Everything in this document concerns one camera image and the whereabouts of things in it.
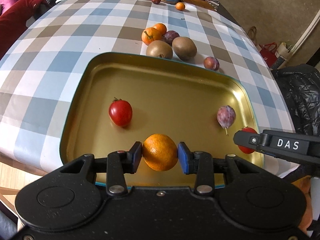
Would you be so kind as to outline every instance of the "kiwi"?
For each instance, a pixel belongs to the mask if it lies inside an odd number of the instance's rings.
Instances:
[[[173,52],[169,44],[164,41],[153,41],[146,50],[146,55],[150,57],[160,57],[172,59]]]
[[[190,60],[197,54],[197,47],[188,37],[177,37],[172,42],[173,51],[181,60]]]

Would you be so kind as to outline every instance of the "wooden floor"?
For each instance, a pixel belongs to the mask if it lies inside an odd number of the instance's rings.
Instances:
[[[25,185],[41,178],[34,174],[18,170],[7,164],[0,163],[0,187],[22,189]],[[4,195],[14,205],[15,195]]]

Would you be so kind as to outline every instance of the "tomato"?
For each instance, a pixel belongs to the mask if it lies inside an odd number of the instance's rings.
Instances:
[[[251,128],[251,127],[242,128],[242,131],[250,132],[250,133],[257,133],[256,130]],[[239,147],[240,151],[242,151],[245,154],[250,154],[250,153],[253,153],[255,151],[254,149],[250,149],[250,148],[247,148],[247,147],[244,147],[244,146],[240,146],[240,145],[238,145],[238,147]]]
[[[124,127],[132,119],[132,107],[127,101],[115,98],[109,107],[109,116],[115,125]]]

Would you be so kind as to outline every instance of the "black puffer jacket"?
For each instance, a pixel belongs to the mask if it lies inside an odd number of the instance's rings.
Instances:
[[[271,72],[284,96],[296,133],[320,136],[320,72],[306,64]]]

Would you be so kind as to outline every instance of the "checkered tablecloth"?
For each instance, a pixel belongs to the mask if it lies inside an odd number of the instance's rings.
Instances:
[[[219,59],[221,72],[248,92],[260,131],[293,131],[281,92],[241,27],[214,11],[186,4],[142,0],[67,0],[37,20],[0,61],[0,151],[36,168],[62,165],[60,138],[81,76],[96,55],[117,51],[145,54],[141,33],[161,22],[190,37],[198,54],[189,63],[203,67]],[[274,174],[294,166],[266,156]]]

